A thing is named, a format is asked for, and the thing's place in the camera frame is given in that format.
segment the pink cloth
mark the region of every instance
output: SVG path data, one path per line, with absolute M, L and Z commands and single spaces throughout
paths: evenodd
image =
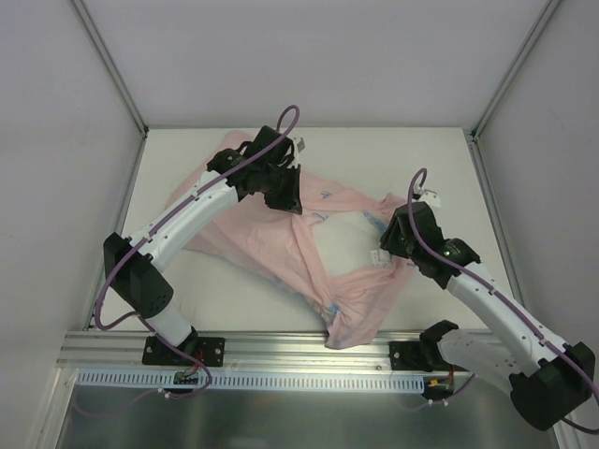
M 216 150 L 238 148 L 252 137 L 232 131 Z M 204 161 L 172 193 L 168 205 L 183 195 L 206 170 Z M 330 277 L 318 254 L 312 226 L 318 213 L 368 211 L 388 223 L 403 200 L 387 194 L 376 201 L 338 182 L 301 171 L 303 214 L 270 210 L 262 194 L 247 196 L 193 237 L 185 247 L 221 256 L 286 288 L 299 292 L 327 323 L 327 346 L 343 349 L 372 341 L 412 269 L 393 257 L 390 268 L 359 268 Z

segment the clothing tag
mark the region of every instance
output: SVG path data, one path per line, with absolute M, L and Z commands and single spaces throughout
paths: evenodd
M 393 265 L 393 259 L 388 251 L 378 250 L 371 251 L 371 257 L 373 258 L 373 264 L 375 267 L 387 268 Z

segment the purple cable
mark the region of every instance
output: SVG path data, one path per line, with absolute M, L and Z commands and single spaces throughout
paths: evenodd
M 266 154 L 267 152 L 269 152 L 270 150 L 272 150 L 273 148 L 275 148 L 284 138 L 286 138 L 289 135 L 289 133 L 291 133 L 291 131 L 293 130 L 293 128 L 295 128 L 296 124 L 298 124 L 298 119 L 300 118 L 300 116 L 299 116 L 300 115 L 300 108 L 298 108 L 298 106 L 296 106 L 296 105 L 291 105 L 291 106 L 288 106 L 287 108 L 285 108 L 285 110 L 279 116 L 279 120 L 277 121 L 277 131 L 280 129 L 281 123 L 283 122 L 283 119 L 285 118 L 285 116 L 287 115 L 287 113 L 290 110 L 293 110 L 295 112 L 295 115 L 294 115 L 293 119 L 291 120 L 291 123 L 289 124 L 289 126 L 286 128 L 286 130 L 278 138 L 276 138 L 270 145 L 267 145 L 265 148 L 263 148 L 262 150 L 260 150 L 256 154 L 254 154 L 252 157 L 247 158 L 245 161 L 243 161 L 240 164 L 234 166 L 233 168 L 231 168 L 230 170 L 226 171 L 222 175 L 220 175 L 217 178 L 213 179 L 212 181 L 209 181 L 206 184 L 202 185 L 199 189 L 196 190 L 196 195 L 202 195 L 204 192 L 206 192 L 208 189 L 210 189 L 211 187 L 213 187 L 214 185 L 216 185 L 221 180 L 229 177 L 233 173 L 241 170 L 242 168 L 247 167 L 248 165 L 252 164 L 256 159 L 262 157 L 264 154 Z M 153 236 L 153 235 L 155 235 L 156 232 L 158 232 L 158 230 L 160 230 L 160 228 L 162 226 L 164 226 L 166 223 L 168 223 L 169 220 L 171 220 L 175 215 L 177 215 L 181 210 L 183 210 L 188 204 L 190 204 L 192 201 L 194 201 L 194 199 L 195 199 L 194 196 L 187 197 L 176 208 L 174 208 L 171 212 L 169 212 L 167 215 L 165 215 L 162 218 L 162 220 L 160 220 L 152 229 L 150 229 L 150 232 L 149 232 L 150 237 Z M 160 342 L 162 342 L 165 346 L 167 346 L 173 353 L 175 353 L 175 354 L 177 354 L 177 355 L 179 355 L 179 356 L 181 356 L 183 358 L 186 358 L 187 360 L 189 360 L 193 364 L 198 365 L 199 368 L 202 368 L 206 372 L 206 376 L 207 376 L 206 383 L 204 385 L 202 385 L 201 387 L 199 387 L 199 388 L 195 388 L 191 393 L 185 393 L 185 394 L 178 394 L 178 393 L 172 393 L 172 392 L 168 392 L 167 393 L 168 398 L 191 398 L 193 396 L 196 396 L 196 395 L 200 394 L 202 391 L 204 391 L 206 388 L 208 388 L 208 386 L 212 383 L 212 375 L 211 375 L 210 371 L 208 370 L 208 368 L 203 363 L 201 363 L 195 357 L 192 357 L 191 355 L 188 355 L 188 354 L 184 353 L 183 351 L 179 350 L 177 347 L 173 346 L 168 341 L 166 341 L 161 335 L 159 335 L 155 331 L 155 329 L 152 328 L 152 326 L 150 326 L 150 324 L 148 322 L 146 322 L 143 318 L 141 318 L 140 316 L 138 316 L 138 314 L 136 312 L 134 312 L 134 311 L 126 313 L 125 315 L 121 316 L 120 318 L 118 318 L 114 322 L 110 323 L 109 325 L 102 324 L 102 321 L 100 319 L 101 312 L 102 312 L 102 306 L 104 305 L 104 300 L 106 299 L 106 294 L 107 294 L 107 292 L 108 292 L 108 290 L 110 288 L 110 285 L 112 284 L 112 282 L 116 278 L 117 273 L 119 272 L 119 270 L 121 268 L 123 268 L 124 264 L 126 264 L 129 261 L 129 259 L 131 257 L 133 257 L 133 255 L 145 243 L 147 243 L 147 242 L 148 242 L 147 239 L 141 239 L 114 266 L 114 268 L 110 271 L 109 275 L 106 277 L 106 280 L 104 281 L 104 284 L 102 285 L 102 288 L 100 289 L 100 292 L 98 294 L 98 298 L 97 298 L 97 300 L 95 302 L 95 314 L 94 314 L 95 326 L 98 329 L 100 329 L 100 330 L 111 330 L 115 326 L 119 325 L 122 321 L 126 320 L 127 318 L 129 318 L 131 316 L 137 316 L 139 318 L 139 320 L 148 328 L 148 330 L 150 330 L 150 332 L 154 333 L 154 335 L 158 338 L 158 340 L 160 340 Z M 91 416 L 91 417 L 111 417 L 111 416 L 114 416 L 116 414 L 119 414 L 119 413 L 123 412 L 129 406 L 131 406 L 134 403 L 138 402 L 140 399 L 145 398 L 146 396 L 148 396 L 150 393 L 152 393 L 154 391 L 155 390 L 153 390 L 153 389 L 145 391 L 144 393 L 142 393 L 141 395 L 139 395 L 137 398 L 133 399 L 124 408 L 122 408 L 121 410 L 119 410 L 119 411 L 117 411 L 115 413 L 105 413 L 105 414 L 100 414 L 100 415 L 94 415 L 93 413 L 87 413 L 87 412 L 83 411 L 76 402 L 74 402 L 73 406 L 74 406 L 75 410 L 77 410 L 77 412 L 79 412 L 79 413 L 81 413 L 81 414 L 83 414 L 85 416 Z
M 480 276 L 478 276 L 476 273 L 473 273 L 468 268 L 464 268 L 450 260 L 445 259 L 440 254 L 436 253 L 429 245 L 427 245 L 426 241 L 424 241 L 424 239 L 420 236 L 420 233 L 418 232 L 418 229 L 416 227 L 416 221 L 414 220 L 414 213 L 413 213 L 413 206 L 412 206 L 412 202 L 413 202 L 412 196 L 414 194 L 414 187 L 416 186 L 416 182 L 420 176 L 422 176 L 422 181 L 420 182 L 420 186 L 422 186 L 424 184 L 424 181 L 427 178 L 427 169 L 426 168 L 421 168 L 419 171 L 417 171 L 416 174 L 414 175 L 414 177 L 412 178 L 412 180 L 410 181 L 410 187 L 408 190 L 408 200 L 407 200 L 407 202 L 408 202 L 408 219 L 410 220 L 410 226 L 412 227 L 412 232 L 414 233 L 414 236 L 416 237 L 416 240 L 418 240 L 418 243 L 420 244 L 420 246 L 422 246 L 422 248 L 424 248 L 424 250 L 427 253 L 429 253 L 430 255 L 432 255 L 435 259 L 443 262 L 444 264 L 452 267 L 453 269 L 456 269 L 457 271 L 464 273 L 465 275 L 471 277 L 472 279 L 474 279 L 475 281 L 477 281 L 481 285 L 483 285 L 485 288 L 487 288 L 497 298 L 499 298 L 503 302 L 503 304 L 510 311 L 512 311 L 522 321 L 522 323 L 524 323 L 531 330 L 531 332 L 534 333 L 534 335 L 540 341 L 544 341 L 545 336 L 543 335 L 543 332 L 541 332 L 534 325 L 534 323 L 528 318 L 528 316 L 526 316 L 519 308 L 517 308 L 514 304 L 512 304 L 512 302 L 503 293 L 496 290 L 495 287 L 490 282 L 487 282 L 484 278 L 481 278 Z M 587 373 L 584 372 L 581 367 L 579 367 L 570 357 L 568 357 L 566 354 L 561 352 L 550 341 L 544 341 L 543 344 L 545 344 L 549 348 L 549 350 L 551 352 L 553 352 L 557 357 L 559 357 L 565 363 L 567 363 L 568 366 L 570 366 L 570 368 L 572 368 L 582 378 L 582 380 L 585 382 L 585 384 L 587 384 L 587 386 L 591 389 L 592 395 L 595 397 L 595 400 L 597 401 L 597 405 L 599 405 L 599 388 L 597 388 L 597 386 L 594 384 L 592 379 L 587 375 Z M 599 435 L 599 428 L 592 429 L 592 428 L 583 427 L 579 424 L 573 423 L 572 421 L 570 421 L 569 419 L 566 419 L 566 418 L 564 418 L 563 421 L 567 425 L 572 426 L 573 428 L 580 430 L 581 432 L 588 433 L 591 435 Z

